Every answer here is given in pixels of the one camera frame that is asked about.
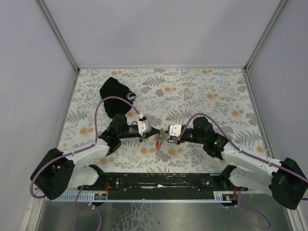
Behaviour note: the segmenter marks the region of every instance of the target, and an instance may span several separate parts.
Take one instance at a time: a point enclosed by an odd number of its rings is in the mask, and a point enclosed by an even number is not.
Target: black fabric
[[[136,98],[136,94],[133,93],[127,86],[119,83],[119,81],[115,78],[110,77],[104,83],[102,88],[100,89],[101,98],[104,99],[108,96],[117,96],[121,97],[131,104]],[[130,109],[127,103],[117,100],[117,99],[109,99],[104,102],[104,107],[107,115],[110,118],[113,118],[117,114],[126,114]]]

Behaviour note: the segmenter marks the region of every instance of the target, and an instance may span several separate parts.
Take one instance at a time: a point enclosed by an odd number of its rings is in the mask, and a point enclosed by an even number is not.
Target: black bag
[[[127,100],[129,103],[133,104],[133,101],[137,97],[127,86],[119,83],[115,78],[109,77],[100,89],[101,98],[104,99],[108,96],[117,96],[122,99]],[[117,114],[126,114],[130,109],[127,103],[117,100],[109,99],[104,102],[104,107],[107,115],[113,118]]]

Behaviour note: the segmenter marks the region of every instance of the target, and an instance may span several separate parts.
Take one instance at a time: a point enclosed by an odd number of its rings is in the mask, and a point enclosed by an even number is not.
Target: wall
[[[308,177],[307,12],[306,0],[288,3],[250,75],[277,157],[294,159]],[[308,223],[308,204],[300,206]]]
[[[74,72],[34,0],[1,1],[0,31],[0,229],[17,231]]]
[[[244,66],[280,0],[45,0],[81,67]]]

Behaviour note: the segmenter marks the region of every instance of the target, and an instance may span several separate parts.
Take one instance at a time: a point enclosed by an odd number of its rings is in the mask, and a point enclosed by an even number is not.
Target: white wall
[[[0,230],[17,231],[74,72],[34,0],[2,0],[0,31]]]
[[[244,66],[280,0],[45,0],[81,67]]]
[[[251,67],[269,134],[280,159],[308,177],[308,1],[291,0]],[[308,204],[301,202],[308,224]]]

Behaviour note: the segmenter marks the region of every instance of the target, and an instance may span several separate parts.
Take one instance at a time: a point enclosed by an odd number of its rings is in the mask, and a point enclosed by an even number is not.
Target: red object
[[[157,150],[159,150],[159,151],[160,151],[160,148],[161,148],[161,144],[162,144],[161,141],[157,141],[157,143],[156,143]]]

